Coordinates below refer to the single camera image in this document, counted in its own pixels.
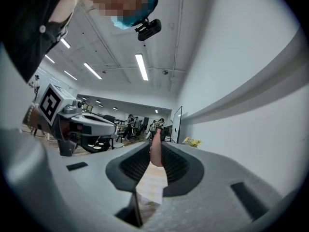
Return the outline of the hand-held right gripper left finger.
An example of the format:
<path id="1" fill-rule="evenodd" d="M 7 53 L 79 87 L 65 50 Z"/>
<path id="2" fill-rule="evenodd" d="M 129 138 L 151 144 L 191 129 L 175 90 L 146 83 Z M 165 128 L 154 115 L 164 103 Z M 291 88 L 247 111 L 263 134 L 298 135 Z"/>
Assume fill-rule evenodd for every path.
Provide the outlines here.
<path id="1" fill-rule="evenodd" d="M 54 232 L 140 232 L 136 185 L 149 165 L 148 143 L 77 157 L 48 149 Z"/>

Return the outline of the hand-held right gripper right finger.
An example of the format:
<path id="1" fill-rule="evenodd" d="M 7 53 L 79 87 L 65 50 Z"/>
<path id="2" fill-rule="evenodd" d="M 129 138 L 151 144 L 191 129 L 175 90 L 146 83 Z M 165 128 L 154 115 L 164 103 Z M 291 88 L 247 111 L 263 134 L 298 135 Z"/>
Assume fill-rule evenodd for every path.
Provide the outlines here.
<path id="1" fill-rule="evenodd" d="M 263 179 L 219 154 L 164 142 L 162 163 L 168 186 L 147 232 L 257 232 L 282 200 Z"/>

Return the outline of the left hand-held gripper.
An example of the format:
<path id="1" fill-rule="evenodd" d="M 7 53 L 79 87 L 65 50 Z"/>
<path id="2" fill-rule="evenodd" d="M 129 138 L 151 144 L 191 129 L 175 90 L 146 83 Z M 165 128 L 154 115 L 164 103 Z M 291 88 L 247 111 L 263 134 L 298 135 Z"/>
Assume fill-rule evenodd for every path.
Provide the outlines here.
<path id="1" fill-rule="evenodd" d="M 116 125 L 100 116 L 86 113 L 85 103 L 60 86 L 50 84 L 39 103 L 39 111 L 48 122 L 53 137 L 57 140 L 60 155 L 70 157 L 77 147 L 89 153 L 98 153 L 110 148 L 110 139 Z M 60 121 L 70 122 L 70 138 L 63 141 Z"/>

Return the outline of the person's left hand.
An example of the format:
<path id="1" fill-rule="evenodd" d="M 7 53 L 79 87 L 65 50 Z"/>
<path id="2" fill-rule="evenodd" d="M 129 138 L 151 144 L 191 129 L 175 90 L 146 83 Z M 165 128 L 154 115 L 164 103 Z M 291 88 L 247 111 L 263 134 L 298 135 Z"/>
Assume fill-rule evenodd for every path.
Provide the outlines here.
<path id="1" fill-rule="evenodd" d="M 63 141 L 67 141 L 70 138 L 70 122 L 68 120 L 60 121 L 60 131 Z"/>

